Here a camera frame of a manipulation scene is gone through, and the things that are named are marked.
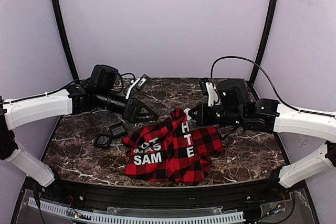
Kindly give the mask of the round silver brooch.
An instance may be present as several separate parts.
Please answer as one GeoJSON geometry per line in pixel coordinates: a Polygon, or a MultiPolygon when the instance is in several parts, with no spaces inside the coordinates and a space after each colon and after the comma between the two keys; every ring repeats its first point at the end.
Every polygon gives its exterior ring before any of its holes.
{"type": "Polygon", "coordinates": [[[109,138],[106,136],[100,136],[97,140],[99,145],[107,145],[109,138]]]}

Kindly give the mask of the red black plaid shirt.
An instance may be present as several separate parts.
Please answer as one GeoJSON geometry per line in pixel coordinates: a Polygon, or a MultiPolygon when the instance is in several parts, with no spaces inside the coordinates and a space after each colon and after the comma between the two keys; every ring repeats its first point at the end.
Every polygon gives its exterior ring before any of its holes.
{"type": "Polygon", "coordinates": [[[126,176],[189,186],[196,186],[207,177],[211,154],[224,149],[216,127],[191,130],[181,108],[159,123],[135,130],[122,143],[127,148],[126,176]]]}

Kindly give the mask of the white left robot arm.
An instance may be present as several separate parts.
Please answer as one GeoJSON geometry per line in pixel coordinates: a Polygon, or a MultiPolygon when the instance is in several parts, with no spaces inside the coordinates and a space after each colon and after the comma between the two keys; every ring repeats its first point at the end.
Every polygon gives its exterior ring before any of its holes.
{"type": "Polygon", "coordinates": [[[96,109],[119,114],[130,123],[158,119],[148,105],[131,96],[132,91],[142,90],[149,80],[147,75],[133,80],[126,95],[113,91],[116,79],[122,79],[118,69],[99,64],[94,66],[90,77],[71,81],[55,91],[1,100],[1,160],[17,167],[41,187],[48,188],[57,181],[56,173],[34,155],[32,148],[24,147],[26,140],[21,140],[25,133],[31,132],[46,146],[42,138],[47,131],[41,128],[42,121],[96,109]]]}

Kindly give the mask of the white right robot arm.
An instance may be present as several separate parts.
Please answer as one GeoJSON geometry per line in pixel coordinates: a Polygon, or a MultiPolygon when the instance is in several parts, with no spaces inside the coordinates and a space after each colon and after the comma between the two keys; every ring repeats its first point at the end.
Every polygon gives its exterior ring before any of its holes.
{"type": "Polygon", "coordinates": [[[258,99],[253,102],[243,79],[225,79],[214,85],[200,80],[207,102],[188,111],[198,126],[240,126],[265,133],[292,133],[317,137],[324,143],[311,154],[274,169],[267,189],[292,187],[319,172],[335,167],[335,113],[294,108],[283,101],[258,99]]]}

